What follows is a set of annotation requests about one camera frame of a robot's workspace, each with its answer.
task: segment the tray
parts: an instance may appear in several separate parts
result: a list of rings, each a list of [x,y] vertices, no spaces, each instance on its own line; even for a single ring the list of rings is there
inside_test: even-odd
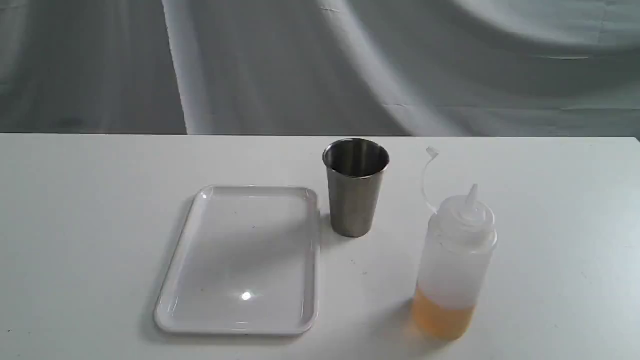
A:
[[[319,211],[308,188],[195,196],[156,306],[166,332],[297,335],[317,314]]]

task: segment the tabletop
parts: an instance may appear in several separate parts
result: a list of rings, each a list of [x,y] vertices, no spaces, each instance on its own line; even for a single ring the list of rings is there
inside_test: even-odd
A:
[[[2,359],[637,359],[640,143],[372,138],[390,153],[372,231],[328,225],[330,137],[0,135]],[[431,213],[479,184],[499,246],[470,329],[420,335]],[[172,336],[153,310],[194,194],[305,186],[323,216],[319,316],[300,337]]]

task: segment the oil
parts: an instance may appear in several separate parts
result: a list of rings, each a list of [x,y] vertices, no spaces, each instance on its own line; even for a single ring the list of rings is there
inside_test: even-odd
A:
[[[413,298],[412,316],[418,328],[441,340],[456,340],[469,327],[476,307],[444,309],[429,300],[419,288]]]

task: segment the metal cup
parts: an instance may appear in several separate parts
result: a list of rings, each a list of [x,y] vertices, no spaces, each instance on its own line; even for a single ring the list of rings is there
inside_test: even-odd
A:
[[[359,238],[371,230],[389,153],[369,140],[343,139],[329,145],[322,157],[331,226],[340,235]]]

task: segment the plastic squeeze bottle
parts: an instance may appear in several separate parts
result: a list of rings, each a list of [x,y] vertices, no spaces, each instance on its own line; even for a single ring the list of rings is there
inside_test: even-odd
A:
[[[422,331],[442,340],[467,331],[497,243],[493,212],[477,201],[477,184],[467,196],[444,200],[429,220],[413,298]]]

